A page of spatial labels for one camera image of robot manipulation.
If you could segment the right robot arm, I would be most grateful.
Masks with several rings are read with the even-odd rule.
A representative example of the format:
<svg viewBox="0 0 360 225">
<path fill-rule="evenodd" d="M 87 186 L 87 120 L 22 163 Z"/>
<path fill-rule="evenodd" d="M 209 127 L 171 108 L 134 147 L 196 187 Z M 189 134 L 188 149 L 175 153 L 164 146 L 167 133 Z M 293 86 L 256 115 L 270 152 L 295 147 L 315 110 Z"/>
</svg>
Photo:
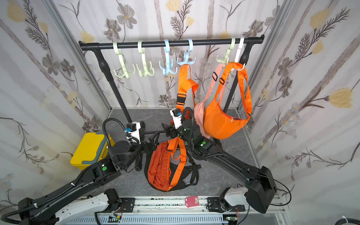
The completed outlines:
<svg viewBox="0 0 360 225">
<path fill-rule="evenodd" d="M 227 171 L 239 180 L 246 191 L 243 199 L 251 208 L 265 214 L 278 192 L 280 182 L 273 178 L 269 168 L 257 168 L 249 165 L 224 151 L 221 145 L 202 135 L 199 125 L 195 122 L 191 108 L 170 110 L 172 124 L 162 124 L 167 137 L 179 138 L 185 143 L 185 152 L 195 160 L 209 161 Z"/>
</svg>

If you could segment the pink crescent bag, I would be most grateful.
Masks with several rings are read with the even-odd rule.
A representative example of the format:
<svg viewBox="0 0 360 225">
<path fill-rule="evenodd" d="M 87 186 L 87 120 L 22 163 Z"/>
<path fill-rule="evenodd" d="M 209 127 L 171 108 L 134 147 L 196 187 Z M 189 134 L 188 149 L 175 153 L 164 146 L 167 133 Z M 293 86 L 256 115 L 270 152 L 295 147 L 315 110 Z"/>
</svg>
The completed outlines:
<svg viewBox="0 0 360 225">
<path fill-rule="evenodd" d="M 201 134 L 206 138 L 210 138 L 211 136 L 204 129 L 205 101 L 210 96 L 212 89 L 213 89 L 216 81 L 218 80 L 218 76 L 220 75 L 223 67 L 226 67 L 226 64 L 224 64 L 224 63 L 218 64 L 217 68 L 212 73 L 210 87 L 208 88 L 208 91 L 206 93 L 204 100 L 202 102 L 196 104 L 195 108 L 194 108 L 195 121 L 196 121 L 197 125 L 200 127 Z"/>
</svg>

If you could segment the dark orange waist bag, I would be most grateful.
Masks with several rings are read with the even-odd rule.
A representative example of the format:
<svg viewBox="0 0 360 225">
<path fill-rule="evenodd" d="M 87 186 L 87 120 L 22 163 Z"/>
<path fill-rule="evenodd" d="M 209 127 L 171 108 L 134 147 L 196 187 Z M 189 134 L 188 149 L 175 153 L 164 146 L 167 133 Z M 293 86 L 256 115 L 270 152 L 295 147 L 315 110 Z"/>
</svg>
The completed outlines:
<svg viewBox="0 0 360 225">
<path fill-rule="evenodd" d="M 187 92 L 192 90 L 192 99 L 193 105 L 196 106 L 195 102 L 195 92 L 197 91 L 199 85 L 192 80 L 191 77 L 191 67 L 189 64 L 182 65 L 179 72 L 179 84 L 178 84 L 178 94 L 176 99 L 176 108 L 180 109 L 181 112 L 184 112 L 185 101 L 187 97 Z"/>
</svg>

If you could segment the bright orange crescent bag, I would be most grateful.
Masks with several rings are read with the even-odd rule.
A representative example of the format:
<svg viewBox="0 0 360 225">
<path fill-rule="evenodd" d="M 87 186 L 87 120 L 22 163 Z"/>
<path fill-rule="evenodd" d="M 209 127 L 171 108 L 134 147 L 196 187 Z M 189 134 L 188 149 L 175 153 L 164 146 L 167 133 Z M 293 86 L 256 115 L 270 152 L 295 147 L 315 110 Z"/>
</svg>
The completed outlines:
<svg viewBox="0 0 360 225">
<path fill-rule="evenodd" d="M 227 115 L 223 112 L 219 102 L 217 101 L 231 69 L 237 70 L 238 85 L 240 88 L 244 110 L 247 115 L 247 118 L 244 120 Z M 252 113 L 251 93 L 249 86 L 245 85 L 244 81 L 248 81 L 248 74 L 245 66 L 236 62 L 229 63 L 219 79 L 219 85 L 214 99 L 205 110 L 204 129 L 211 137 L 219 140 L 227 139 L 242 129 L 250 120 L 250 115 Z"/>
</svg>

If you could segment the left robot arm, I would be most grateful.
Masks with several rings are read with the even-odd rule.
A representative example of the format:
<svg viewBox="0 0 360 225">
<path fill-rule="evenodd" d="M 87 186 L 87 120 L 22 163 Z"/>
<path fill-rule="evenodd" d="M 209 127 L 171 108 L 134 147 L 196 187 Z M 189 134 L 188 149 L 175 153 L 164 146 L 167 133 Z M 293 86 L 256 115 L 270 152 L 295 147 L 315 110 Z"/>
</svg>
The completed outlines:
<svg viewBox="0 0 360 225">
<path fill-rule="evenodd" d="M 69 184 L 52 193 L 37 198 L 25 198 L 18 204 L 18 210 L 1 216 L 1 221 L 13 225 L 60 225 L 75 218 L 68 206 L 79 204 L 76 200 L 84 194 L 118 178 L 132 165 L 141 169 L 142 154 L 149 151 L 144 136 L 147 134 L 144 122 L 121 125 L 126 141 L 108 146 L 104 159 L 91 164 Z"/>
</svg>

